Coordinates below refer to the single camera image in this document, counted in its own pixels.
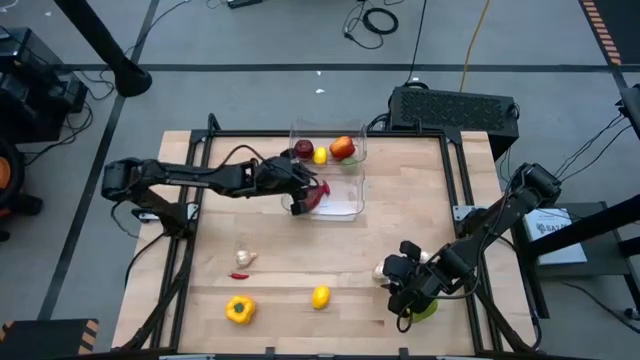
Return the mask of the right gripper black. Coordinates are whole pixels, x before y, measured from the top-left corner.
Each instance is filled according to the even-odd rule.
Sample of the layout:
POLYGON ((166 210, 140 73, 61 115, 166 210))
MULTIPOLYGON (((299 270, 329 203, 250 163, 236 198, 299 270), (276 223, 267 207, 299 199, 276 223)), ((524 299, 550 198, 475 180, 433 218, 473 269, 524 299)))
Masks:
POLYGON ((391 282, 407 280, 407 291, 391 294, 387 308, 396 315, 407 316, 415 305, 429 305, 448 282, 438 262, 419 263, 406 256, 389 255, 384 260, 383 275, 391 282))

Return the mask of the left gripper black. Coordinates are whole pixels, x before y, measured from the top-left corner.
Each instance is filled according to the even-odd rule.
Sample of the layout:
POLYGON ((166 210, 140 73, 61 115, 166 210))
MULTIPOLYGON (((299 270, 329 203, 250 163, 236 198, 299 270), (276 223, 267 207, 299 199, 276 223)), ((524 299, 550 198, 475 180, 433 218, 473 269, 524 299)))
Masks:
POLYGON ((294 193, 291 195, 290 205, 293 216, 309 211, 307 193, 299 191, 320 186, 315 172, 283 156, 268 158, 257 165, 254 169, 254 180, 258 193, 294 193))

